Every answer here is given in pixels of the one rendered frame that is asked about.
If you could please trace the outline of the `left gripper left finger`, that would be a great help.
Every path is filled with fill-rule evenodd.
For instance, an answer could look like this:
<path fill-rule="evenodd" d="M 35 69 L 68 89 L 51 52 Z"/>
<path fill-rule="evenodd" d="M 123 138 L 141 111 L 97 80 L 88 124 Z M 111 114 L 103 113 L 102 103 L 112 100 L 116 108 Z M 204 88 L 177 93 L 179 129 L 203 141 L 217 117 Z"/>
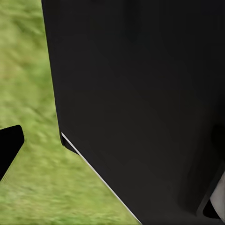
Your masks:
<path fill-rule="evenodd" d="M 0 130 L 0 181 L 24 143 L 20 125 Z"/>

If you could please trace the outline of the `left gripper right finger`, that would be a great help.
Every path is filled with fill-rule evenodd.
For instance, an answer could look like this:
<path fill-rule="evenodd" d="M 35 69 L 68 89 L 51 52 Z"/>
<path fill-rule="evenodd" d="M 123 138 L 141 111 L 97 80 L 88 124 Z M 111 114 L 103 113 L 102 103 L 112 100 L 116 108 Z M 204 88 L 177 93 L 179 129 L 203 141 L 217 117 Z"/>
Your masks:
<path fill-rule="evenodd" d="M 225 162 L 225 127 L 221 125 L 214 125 L 212 132 L 211 132 L 211 137 L 210 137 L 210 142 L 220 155 L 220 157 L 224 160 Z"/>

